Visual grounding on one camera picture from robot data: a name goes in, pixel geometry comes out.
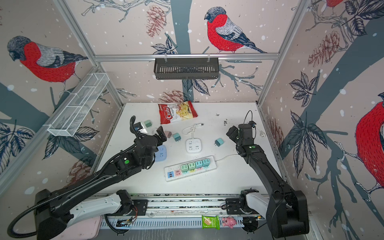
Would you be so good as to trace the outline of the teal charger plug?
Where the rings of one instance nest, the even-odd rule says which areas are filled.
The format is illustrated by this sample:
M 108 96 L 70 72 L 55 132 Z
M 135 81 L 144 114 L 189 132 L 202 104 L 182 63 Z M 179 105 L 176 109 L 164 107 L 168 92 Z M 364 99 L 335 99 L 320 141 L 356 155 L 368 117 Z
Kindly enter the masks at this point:
M 204 160 L 203 160 L 203 167 L 207 167 L 207 166 L 209 166 L 210 163 L 211 163 L 210 159 L 204 159 Z
M 215 140 L 214 145 L 217 146 L 217 147 L 220 147 L 220 146 L 222 146 L 224 143 L 225 143 L 225 142 L 224 142 L 224 140 L 223 140 L 222 138 L 218 138 L 218 139 Z
M 196 165 L 196 169 L 202 168 L 204 166 L 202 160 L 195 162 L 195 165 Z

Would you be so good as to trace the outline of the green charger plug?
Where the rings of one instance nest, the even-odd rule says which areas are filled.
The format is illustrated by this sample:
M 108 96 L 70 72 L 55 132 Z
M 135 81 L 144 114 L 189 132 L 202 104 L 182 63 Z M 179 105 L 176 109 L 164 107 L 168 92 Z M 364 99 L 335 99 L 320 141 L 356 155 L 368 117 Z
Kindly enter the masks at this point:
M 184 173 L 184 172 L 188 172 L 189 171 L 189 166 L 188 164 L 185 164 L 185 165 L 181 165 L 181 171 Z

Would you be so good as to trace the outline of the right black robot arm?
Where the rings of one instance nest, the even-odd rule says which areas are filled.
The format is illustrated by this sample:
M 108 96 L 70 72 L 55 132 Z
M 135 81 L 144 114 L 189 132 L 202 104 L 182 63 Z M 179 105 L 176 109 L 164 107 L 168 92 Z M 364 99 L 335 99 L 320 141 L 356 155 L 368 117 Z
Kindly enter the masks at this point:
M 236 144 L 239 156 L 261 179 L 268 198 L 256 190 L 244 190 L 240 203 L 243 211 L 254 210 L 266 219 L 274 238 L 305 235 L 310 232 L 308 203 L 302 191 L 294 190 L 269 162 L 261 146 L 255 144 L 254 121 L 232 126 L 227 136 Z

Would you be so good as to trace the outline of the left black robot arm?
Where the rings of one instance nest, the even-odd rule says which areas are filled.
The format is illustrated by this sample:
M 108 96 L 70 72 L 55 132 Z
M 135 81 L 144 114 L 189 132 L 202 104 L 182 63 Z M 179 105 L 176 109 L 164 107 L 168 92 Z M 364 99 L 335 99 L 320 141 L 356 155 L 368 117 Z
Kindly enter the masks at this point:
M 50 240 L 69 226 L 87 218 L 97 215 L 129 213 L 133 203 L 125 190 L 117 191 L 115 194 L 117 200 L 112 201 L 110 208 L 100 208 L 95 201 L 91 201 L 89 210 L 82 209 L 82 207 L 87 198 L 142 170 L 149 170 L 153 166 L 156 159 L 155 153 L 158 151 L 158 147 L 167 141 L 167 137 L 163 127 L 159 127 L 154 135 L 136 131 L 135 120 L 135 116 L 130 119 L 130 131 L 136 136 L 132 146 L 112 156 L 99 171 L 83 180 L 53 192 L 47 189 L 38 192 L 35 196 L 34 206 L 23 211 L 11 221 L 7 234 L 15 239 L 35 236 L 39 240 Z M 29 213 L 34 214 L 36 230 L 31 233 L 16 233 L 15 225 Z

